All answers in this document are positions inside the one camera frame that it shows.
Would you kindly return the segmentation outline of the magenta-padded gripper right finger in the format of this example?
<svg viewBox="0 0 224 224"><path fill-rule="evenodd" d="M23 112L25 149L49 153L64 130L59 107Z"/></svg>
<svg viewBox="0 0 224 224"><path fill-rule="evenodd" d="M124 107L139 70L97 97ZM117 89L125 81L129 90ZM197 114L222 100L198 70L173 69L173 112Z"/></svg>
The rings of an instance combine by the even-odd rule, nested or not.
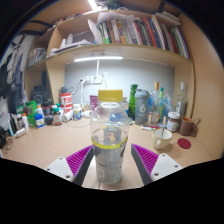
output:
<svg viewBox="0 0 224 224"><path fill-rule="evenodd" d="M182 169L182 166L166 153L157 155L136 144L131 145L131 154L144 185Z"/></svg>

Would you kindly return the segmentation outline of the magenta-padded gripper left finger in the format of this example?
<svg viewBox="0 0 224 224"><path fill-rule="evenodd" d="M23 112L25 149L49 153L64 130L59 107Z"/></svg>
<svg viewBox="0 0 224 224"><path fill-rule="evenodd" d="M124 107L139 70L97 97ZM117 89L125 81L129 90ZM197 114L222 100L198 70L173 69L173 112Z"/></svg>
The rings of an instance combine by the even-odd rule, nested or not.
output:
<svg viewBox="0 0 224 224"><path fill-rule="evenodd" d="M93 156L94 152L92 146L87 146L67 158L58 157L48 165L45 170L81 186L84 182Z"/></svg>

